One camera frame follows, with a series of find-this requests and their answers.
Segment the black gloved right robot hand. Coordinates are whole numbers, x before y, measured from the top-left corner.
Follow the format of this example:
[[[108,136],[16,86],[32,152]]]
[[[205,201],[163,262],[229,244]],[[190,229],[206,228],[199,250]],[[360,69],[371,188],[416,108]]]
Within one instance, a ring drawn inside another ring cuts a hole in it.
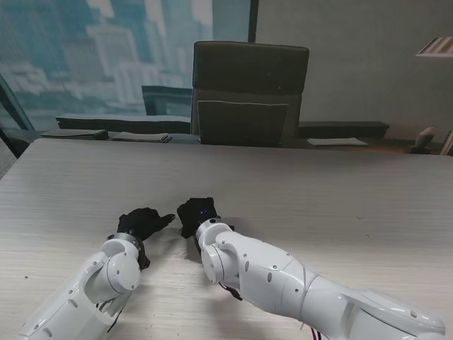
[[[203,222],[218,218],[211,197],[190,198],[178,207],[177,214],[182,224],[181,236],[185,239],[193,237]]]

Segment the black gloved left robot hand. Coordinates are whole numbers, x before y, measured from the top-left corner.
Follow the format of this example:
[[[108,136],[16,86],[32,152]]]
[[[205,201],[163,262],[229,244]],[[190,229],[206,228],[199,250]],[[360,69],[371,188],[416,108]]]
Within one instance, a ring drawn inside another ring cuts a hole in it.
[[[160,216],[155,209],[137,208],[120,216],[117,232],[130,234],[144,241],[167,227],[175,218],[174,214]]]

